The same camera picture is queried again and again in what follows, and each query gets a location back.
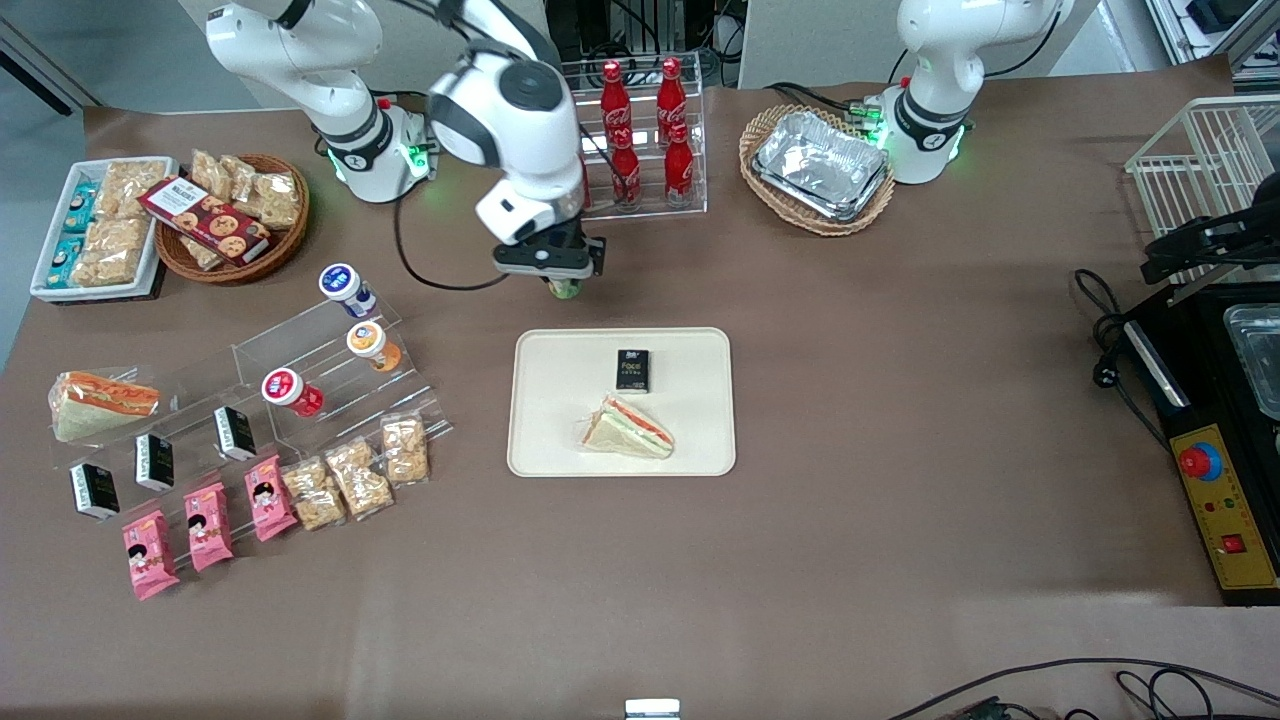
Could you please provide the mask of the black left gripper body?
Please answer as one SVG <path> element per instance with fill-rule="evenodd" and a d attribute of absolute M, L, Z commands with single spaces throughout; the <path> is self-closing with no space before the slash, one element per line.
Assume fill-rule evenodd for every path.
<path fill-rule="evenodd" d="M 1148 245 L 1149 265 L 1263 265 L 1277 261 L 1279 177 L 1268 176 L 1251 205 L 1197 217 Z"/>

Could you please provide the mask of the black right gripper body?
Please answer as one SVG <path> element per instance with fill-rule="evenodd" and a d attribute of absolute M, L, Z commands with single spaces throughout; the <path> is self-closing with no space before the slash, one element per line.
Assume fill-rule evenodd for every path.
<path fill-rule="evenodd" d="M 605 240 L 586 234 L 581 217 L 540 229 L 527 222 L 512 240 L 500 245 L 500 273 L 545 277 L 554 283 L 579 283 L 604 273 Z"/>

